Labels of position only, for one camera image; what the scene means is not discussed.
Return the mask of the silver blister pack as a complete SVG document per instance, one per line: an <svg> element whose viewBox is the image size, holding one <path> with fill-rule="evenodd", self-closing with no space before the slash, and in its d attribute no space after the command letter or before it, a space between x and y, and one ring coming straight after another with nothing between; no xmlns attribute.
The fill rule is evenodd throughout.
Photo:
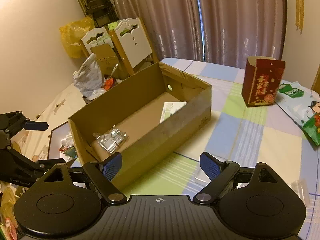
<svg viewBox="0 0 320 240"><path fill-rule="evenodd" d="M109 154L114 154L120 146L129 138L125 132L114 125L109 132L104 134L94 133L98 144Z"/></svg>

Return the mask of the yellow plastic bag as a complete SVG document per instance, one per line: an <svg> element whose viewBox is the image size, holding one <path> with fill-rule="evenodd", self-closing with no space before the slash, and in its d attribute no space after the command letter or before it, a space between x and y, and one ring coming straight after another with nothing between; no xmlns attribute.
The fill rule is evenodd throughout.
<svg viewBox="0 0 320 240"><path fill-rule="evenodd" d="M74 59L81 57L80 40L94 27L94 21L90 17L60 27L61 43L69 57Z"/></svg>

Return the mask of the green white snack bag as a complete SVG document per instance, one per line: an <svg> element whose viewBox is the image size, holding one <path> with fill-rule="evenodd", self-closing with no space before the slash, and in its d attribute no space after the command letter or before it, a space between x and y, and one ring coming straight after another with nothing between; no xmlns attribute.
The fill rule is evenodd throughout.
<svg viewBox="0 0 320 240"><path fill-rule="evenodd" d="M276 104L319 146L319 100L298 82L279 85Z"/></svg>

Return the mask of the clear plastic small box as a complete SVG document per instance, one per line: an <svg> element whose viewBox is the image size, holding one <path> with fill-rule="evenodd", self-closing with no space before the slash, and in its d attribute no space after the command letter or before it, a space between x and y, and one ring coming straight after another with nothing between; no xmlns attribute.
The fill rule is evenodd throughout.
<svg viewBox="0 0 320 240"><path fill-rule="evenodd" d="M310 205L310 197L308 186L305 179L299 179L291 183L292 190L303 201L304 205L308 207Z"/></svg>

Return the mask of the open brown cardboard box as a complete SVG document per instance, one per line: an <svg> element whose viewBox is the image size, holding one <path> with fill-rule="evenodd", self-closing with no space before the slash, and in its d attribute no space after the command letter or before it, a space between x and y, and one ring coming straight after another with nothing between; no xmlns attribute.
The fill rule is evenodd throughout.
<svg viewBox="0 0 320 240"><path fill-rule="evenodd" d="M186 101L159 123L165 102ZM158 62L82 107L68 122L80 163L104 161L108 153L94 133L117 129L128 135L119 148L122 167L113 184L124 189L178 149L211 117L212 86Z"/></svg>

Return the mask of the black folding cart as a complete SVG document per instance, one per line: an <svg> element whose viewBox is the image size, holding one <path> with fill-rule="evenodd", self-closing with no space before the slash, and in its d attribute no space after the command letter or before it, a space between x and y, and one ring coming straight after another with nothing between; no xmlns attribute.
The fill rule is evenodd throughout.
<svg viewBox="0 0 320 240"><path fill-rule="evenodd" d="M97 28L119 20L110 0L77 0L84 15L94 21Z"/></svg>

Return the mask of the mauve window curtain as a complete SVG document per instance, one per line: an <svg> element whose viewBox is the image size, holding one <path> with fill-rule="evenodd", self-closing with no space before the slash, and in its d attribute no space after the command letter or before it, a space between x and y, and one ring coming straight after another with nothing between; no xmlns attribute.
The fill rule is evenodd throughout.
<svg viewBox="0 0 320 240"><path fill-rule="evenodd" d="M141 18L159 59L245 68L249 56L280 59L286 0L113 0L121 19Z"/></svg>

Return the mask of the white wooden chair left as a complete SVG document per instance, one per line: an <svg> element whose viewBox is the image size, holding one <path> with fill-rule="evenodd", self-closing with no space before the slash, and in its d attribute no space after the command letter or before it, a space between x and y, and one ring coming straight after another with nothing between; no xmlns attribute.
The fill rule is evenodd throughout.
<svg viewBox="0 0 320 240"><path fill-rule="evenodd" d="M110 36L108 35L107 29L100 27L89 30L84 37L80 39L79 43L85 57L89 57L92 47L108 44L109 39Z"/></svg>

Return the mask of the white green medicine box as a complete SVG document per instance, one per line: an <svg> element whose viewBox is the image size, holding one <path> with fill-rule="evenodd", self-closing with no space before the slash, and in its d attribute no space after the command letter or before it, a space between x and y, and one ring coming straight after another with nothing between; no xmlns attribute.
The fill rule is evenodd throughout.
<svg viewBox="0 0 320 240"><path fill-rule="evenodd" d="M161 124L163 121L165 121L167 118L175 114L178 110L180 110L186 104L187 104L186 101L165 102L163 105L159 123Z"/></svg>

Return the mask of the checkered pastel tablecloth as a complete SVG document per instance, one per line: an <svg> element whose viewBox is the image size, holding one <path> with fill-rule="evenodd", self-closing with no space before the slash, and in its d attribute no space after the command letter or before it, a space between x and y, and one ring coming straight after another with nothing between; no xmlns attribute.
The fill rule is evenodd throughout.
<svg viewBox="0 0 320 240"><path fill-rule="evenodd" d="M245 72L220 64L166 58L161 63L212 86L210 119L178 149L123 191L84 239L319 239L319 147L275 103L247 107ZM208 152L240 165L210 204L193 202L210 183L200 168ZM292 190L305 179L310 205Z"/></svg>

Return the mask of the small brown carton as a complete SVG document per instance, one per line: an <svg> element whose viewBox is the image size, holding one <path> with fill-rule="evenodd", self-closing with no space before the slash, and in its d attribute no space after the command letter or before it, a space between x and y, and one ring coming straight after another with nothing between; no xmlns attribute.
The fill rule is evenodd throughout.
<svg viewBox="0 0 320 240"><path fill-rule="evenodd" d="M118 66L112 76L120 80L124 80L129 76L125 67L121 64L118 56L109 44L92 47L91 52L96 55L96 61L102 74L110 76L117 64Z"/></svg>

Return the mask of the white wooden chair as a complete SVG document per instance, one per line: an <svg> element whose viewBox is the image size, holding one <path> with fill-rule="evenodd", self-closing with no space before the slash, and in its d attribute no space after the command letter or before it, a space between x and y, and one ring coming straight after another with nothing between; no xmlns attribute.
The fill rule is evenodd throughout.
<svg viewBox="0 0 320 240"><path fill-rule="evenodd" d="M100 27L89 30L84 37L80 39L79 43L85 57L89 57L92 47L108 44L109 39L110 36L108 35L107 29Z"/></svg>
<svg viewBox="0 0 320 240"><path fill-rule="evenodd" d="M145 24L140 18L121 20L108 30L108 34L129 75L135 74L146 62L158 62Z"/></svg>

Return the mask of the white wooden chair right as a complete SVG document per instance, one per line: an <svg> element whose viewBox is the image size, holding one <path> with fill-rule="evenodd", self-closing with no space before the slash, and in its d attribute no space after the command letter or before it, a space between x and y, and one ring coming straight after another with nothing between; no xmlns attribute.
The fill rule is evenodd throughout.
<svg viewBox="0 0 320 240"><path fill-rule="evenodd" d="M108 30L108 34L129 75L135 74L146 62L158 62L145 24L140 18L121 20Z"/></svg>

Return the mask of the white printed plastic bag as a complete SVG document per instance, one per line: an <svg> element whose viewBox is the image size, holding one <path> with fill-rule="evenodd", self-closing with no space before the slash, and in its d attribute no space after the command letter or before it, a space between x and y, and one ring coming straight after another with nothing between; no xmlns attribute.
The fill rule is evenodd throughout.
<svg viewBox="0 0 320 240"><path fill-rule="evenodd" d="M105 78L96 58L95 53L92 53L80 69L73 73L73 84L88 101L92 101L106 92L103 88Z"/></svg>

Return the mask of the dark red gift box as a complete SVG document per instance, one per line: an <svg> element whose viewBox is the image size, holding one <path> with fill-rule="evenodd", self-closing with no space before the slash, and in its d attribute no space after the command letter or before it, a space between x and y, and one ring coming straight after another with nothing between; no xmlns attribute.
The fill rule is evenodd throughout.
<svg viewBox="0 0 320 240"><path fill-rule="evenodd" d="M247 58L241 91L247 107L274 104L285 65L285 61L276 60L273 57L249 56Z"/></svg>

